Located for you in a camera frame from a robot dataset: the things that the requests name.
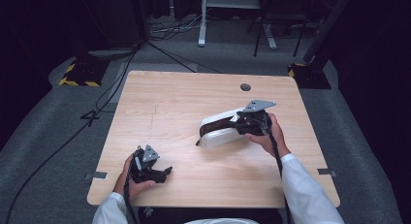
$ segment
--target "person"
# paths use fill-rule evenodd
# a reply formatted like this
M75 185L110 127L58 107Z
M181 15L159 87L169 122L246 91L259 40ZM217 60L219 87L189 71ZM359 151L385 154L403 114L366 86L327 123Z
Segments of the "person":
M303 164L287 147L284 134L274 114L269 113L272 126L271 132L277 141L278 153L283 165L282 187L292 213L294 222L300 223L344 223L333 203L324 192L321 185L309 174ZM259 144L274 157L269 136L255 136L245 134L249 141ZM118 177L112 192L100 204L93 218L93 223L127 223L123 187L132 156L128 157L124 169ZM152 187L155 182L145 181L130 183L130 201L137 199L143 190ZM202 219L190 221L186 224L256 224L257 222L241 218Z

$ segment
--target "left hand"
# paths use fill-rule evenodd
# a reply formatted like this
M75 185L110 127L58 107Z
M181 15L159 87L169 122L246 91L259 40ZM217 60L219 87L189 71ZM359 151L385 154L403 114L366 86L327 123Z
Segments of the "left hand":
M124 184L126 182L126 177L128 173L128 169L130 167L131 160L133 159L133 155L130 155L126 162L124 163L123 172L121 172L120 176L118 176L117 181L115 182L115 186L112 189L113 192L124 196ZM135 183L132 179L129 180L129 193L130 193L130 201L136 200L137 195L143 190L152 187L155 184L154 180L148 180L141 183Z

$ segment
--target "hand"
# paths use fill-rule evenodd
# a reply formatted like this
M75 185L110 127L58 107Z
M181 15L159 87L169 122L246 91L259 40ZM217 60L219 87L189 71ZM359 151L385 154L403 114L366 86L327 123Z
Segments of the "hand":
M124 163L123 172L121 172L120 176L118 176L117 181L115 182L115 186L112 189L113 192L124 196L124 184L126 182L126 177L128 173L128 169L130 167L131 160L133 159L133 155L130 155L126 162ZM143 190L152 187L155 184L155 181L148 180L141 183L135 183L132 179L129 180L129 193L130 193L130 201L136 200L137 194L143 192Z
M271 132L275 138L275 141L277 142L278 153L280 157L291 153L291 151L287 148L287 145L285 145L284 134L282 132L280 125L277 122L277 118L272 113L269 113L269 118L272 122ZM270 155L274 157L274 149L272 148L272 143L269 139L269 135L256 136L252 134L245 134L245 138L247 138L250 142L260 144L266 152L268 152Z

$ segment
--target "tabletop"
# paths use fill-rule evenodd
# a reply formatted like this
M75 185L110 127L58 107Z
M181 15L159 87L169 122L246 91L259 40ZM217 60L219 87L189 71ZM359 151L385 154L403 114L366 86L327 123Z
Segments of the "tabletop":
M251 90L243 91L243 83ZM276 115L287 146L339 206L332 177L317 171L327 164L292 78L147 71L128 74L96 169L108 176L92 181L88 203L99 205L125 159L150 144L160 155L153 169L173 170L134 206L283 208L277 164L259 145L242 138L212 149L196 146L204 118L253 99L276 102L266 111Z

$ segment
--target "white sleeve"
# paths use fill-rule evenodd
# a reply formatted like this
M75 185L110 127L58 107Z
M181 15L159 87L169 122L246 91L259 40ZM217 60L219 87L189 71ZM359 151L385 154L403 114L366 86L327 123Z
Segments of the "white sleeve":
M321 185L293 155L281 158L282 185L296 224L344 223Z
M100 204L94 214L93 224L127 223L126 204L123 196L118 193L110 193Z

